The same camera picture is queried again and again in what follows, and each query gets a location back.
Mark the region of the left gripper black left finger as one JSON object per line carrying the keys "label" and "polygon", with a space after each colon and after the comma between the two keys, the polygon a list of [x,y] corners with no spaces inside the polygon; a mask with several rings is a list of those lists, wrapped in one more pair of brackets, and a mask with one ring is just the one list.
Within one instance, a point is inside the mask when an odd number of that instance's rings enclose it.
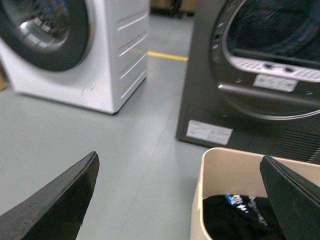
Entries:
{"label": "left gripper black left finger", "polygon": [[93,151],[0,216],[2,240],[75,240],[100,168]]}

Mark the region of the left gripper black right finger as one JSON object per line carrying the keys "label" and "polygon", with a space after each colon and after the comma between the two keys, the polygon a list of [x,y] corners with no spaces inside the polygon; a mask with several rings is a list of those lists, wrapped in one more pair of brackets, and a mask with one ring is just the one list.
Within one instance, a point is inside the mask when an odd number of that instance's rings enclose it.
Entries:
{"label": "left gripper black right finger", "polygon": [[320,187],[266,155],[260,174],[283,235],[287,240],[320,238]]}

